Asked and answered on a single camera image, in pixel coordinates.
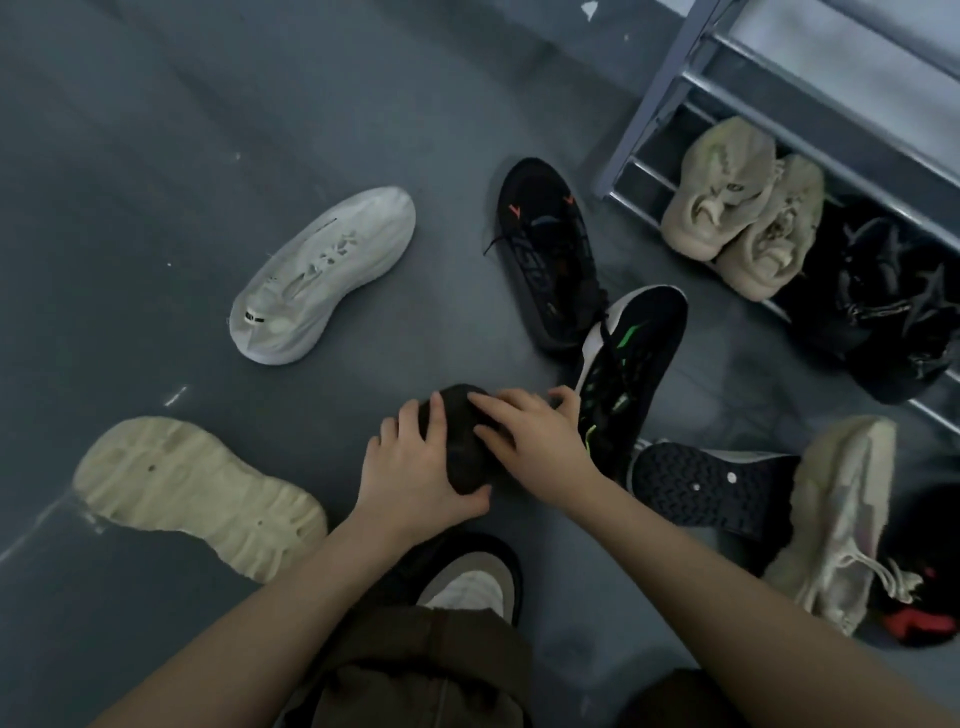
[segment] pants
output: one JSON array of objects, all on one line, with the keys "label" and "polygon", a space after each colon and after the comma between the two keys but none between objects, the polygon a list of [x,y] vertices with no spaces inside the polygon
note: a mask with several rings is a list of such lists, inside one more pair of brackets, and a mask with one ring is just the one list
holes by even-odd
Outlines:
[{"label": "pants", "polygon": [[[347,617],[288,704],[283,728],[521,728],[531,651],[489,610],[381,607]],[[702,670],[676,670],[617,728],[749,728]]]}]

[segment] hand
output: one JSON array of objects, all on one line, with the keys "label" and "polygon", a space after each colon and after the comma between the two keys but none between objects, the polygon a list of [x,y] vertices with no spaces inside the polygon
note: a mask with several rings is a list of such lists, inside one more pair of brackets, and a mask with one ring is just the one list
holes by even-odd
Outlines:
[{"label": "hand", "polygon": [[507,389],[495,398],[476,393],[468,397],[513,437],[511,443],[485,425],[473,430],[496,459],[534,496],[566,509],[591,480],[602,476],[577,431],[580,398],[569,387],[549,394],[562,400],[557,409],[522,389]]},{"label": "hand", "polygon": [[444,400],[430,396],[430,426],[420,437],[416,400],[388,417],[367,444],[360,494],[351,517],[376,522],[404,551],[490,510],[491,486],[460,496],[446,479]]}]

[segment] floor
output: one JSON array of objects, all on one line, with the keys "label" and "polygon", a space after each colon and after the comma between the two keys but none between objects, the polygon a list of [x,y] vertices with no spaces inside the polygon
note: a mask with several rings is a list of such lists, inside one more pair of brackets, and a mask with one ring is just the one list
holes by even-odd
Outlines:
[{"label": "floor", "polygon": [[[459,381],[555,383],[496,257],[482,255],[498,181],[524,156],[580,190],[615,297],[654,282],[689,297],[647,437],[799,451],[838,416],[885,411],[900,423],[897,497],[952,477],[957,444],[942,430],[873,404],[768,312],[588,198],[679,21],[650,3],[584,44],[573,25],[554,27],[575,13],[547,5],[4,4],[0,722],[85,724],[253,588],[187,536],[83,514],[73,468],[115,422],[195,422],[339,520],[367,438],[405,400]],[[597,38],[621,35],[633,51],[614,54],[633,65],[617,77],[616,59],[591,58],[610,45]],[[226,324],[236,292],[325,208],[386,183],[406,187],[419,213],[394,271],[345,300],[301,363],[241,357]],[[556,513],[498,492],[477,527],[525,569],[538,724],[607,725],[631,692],[691,664],[643,595]],[[881,654],[960,710],[956,644]]]}]

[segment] beige sneaker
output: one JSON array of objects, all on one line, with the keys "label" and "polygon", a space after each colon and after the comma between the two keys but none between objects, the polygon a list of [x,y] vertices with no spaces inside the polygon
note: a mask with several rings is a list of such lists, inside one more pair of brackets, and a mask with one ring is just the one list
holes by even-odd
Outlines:
[{"label": "beige sneaker", "polygon": [[694,260],[712,260],[759,218],[773,189],[774,139],[739,116],[722,121],[684,155],[680,188],[660,232],[667,245]]},{"label": "beige sneaker", "polygon": [[892,421],[866,415],[848,417],[817,435],[794,475],[793,540],[763,574],[765,582],[845,635],[867,614],[874,575],[888,595],[906,603],[922,581],[876,560],[896,439]]},{"label": "beige sneaker", "polygon": [[324,509],[309,494],[257,472],[199,427],[165,417],[112,427],[81,460],[73,487],[94,513],[201,538],[261,583],[326,535]]},{"label": "beige sneaker", "polygon": [[717,258],[717,272],[750,301],[764,301],[804,267],[824,214],[824,173],[790,155],[759,219]]}]

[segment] shoe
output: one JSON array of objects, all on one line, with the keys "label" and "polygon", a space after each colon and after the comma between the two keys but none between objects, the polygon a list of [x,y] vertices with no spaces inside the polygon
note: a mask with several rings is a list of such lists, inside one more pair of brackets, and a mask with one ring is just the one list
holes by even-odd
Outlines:
[{"label": "shoe", "polygon": [[686,296],[651,285],[614,303],[590,330],[576,392],[581,437],[600,472],[620,480],[660,380],[684,338]]},{"label": "shoe", "polygon": [[[901,404],[918,397],[960,355],[960,305],[947,299],[946,269],[941,263],[932,272],[916,272],[917,287],[906,291],[906,314],[875,329],[847,355],[847,369],[875,400]],[[952,296],[960,294],[957,273],[960,269],[952,277]]]},{"label": "shoe", "polygon": [[667,245],[713,260],[759,219],[773,191],[777,144],[739,116],[720,122],[684,154],[680,188],[663,213]]},{"label": "shoe", "polygon": [[824,173],[790,155],[759,219],[717,258],[717,273],[745,299],[766,301],[803,269],[823,212]]},{"label": "shoe", "polygon": [[851,635],[867,614],[874,575],[909,601],[916,574],[876,559],[887,523],[897,426],[854,416],[829,426],[804,452],[790,496],[793,540],[763,580],[807,612]]},{"label": "shoe", "polygon": [[[467,496],[484,485],[496,485],[507,471],[487,446],[473,434],[477,425],[499,429],[500,425],[473,406],[470,392],[487,392],[470,384],[455,384],[441,390],[446,414],[446,477],[453,490]],[[430,400],[420,404],[420,436],[426,437],[430,424]]]},{"label": "shoe", "polygon": [[837,356],[910,310],[900,290],[903,254],[916,233],[869,200],[824,206],[804,274],[777,295],[797,332]]},{"label": "shoe", "polygon": [[437,554],[417,604],[428,609],[491,609],[516,627],[523,598],[519,562],[493,536],[460,533]]},{"label": "shoe", "polygon": [[931,488],[911,504],[898,527],[884,538],[881,550],[891,568],[916,573],[923,580],[904,604],[880,593],[881,622],[900,644],[931,647],[960,631],[960,485]]},{"label": "shoe", "polygon": [[326,535],[324,509],[308,493],[258,473],[209,432],[165,417],[108,430],[77,466],[73,489],[114,523],[203,539],[260,583]]},{"label": "shoe", "polygon": [[309,352],[355,288],[400,260],[417,213],[399,187],[354,195],[318,217],[267,261],[237,296],[230,336],[259,364],[289,364]]},{"label": "shoe", "polygon": [[527,158],[507,174],[492,245],[515,289],[524,325],[546,352],[578,349],[607,306],[580,208],[564,178]]},{"label": "shoe", "polygon": [[783,547],[792,536],[790,492],[799,463],[797,455],[662,442],[636,455],[627,490],[676,525],[721,528]]}]

